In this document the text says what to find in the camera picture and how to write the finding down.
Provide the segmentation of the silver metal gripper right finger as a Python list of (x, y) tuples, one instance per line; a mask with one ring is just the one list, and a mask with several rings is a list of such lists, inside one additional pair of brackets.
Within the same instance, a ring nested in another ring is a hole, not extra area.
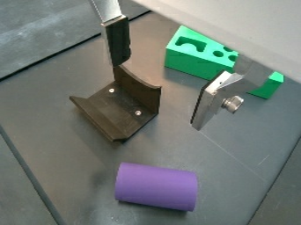
[(273, 74), (273, 69), (240, 55), (235, 72), (221, 71), (203, 87), (191, 119), (192, 126), (201, 130), (221, 109), (235, 113), (244, 103), (240, 94), (257, 89)]

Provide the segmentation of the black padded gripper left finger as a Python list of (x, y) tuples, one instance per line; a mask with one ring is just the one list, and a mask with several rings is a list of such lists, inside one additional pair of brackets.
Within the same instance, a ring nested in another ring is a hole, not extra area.
[(122, 65), (132, 57), (130, 22), (122, 14), (118, 0), (89, 0), (96, 15), (101, 20), (102, 32), (114, 67)]

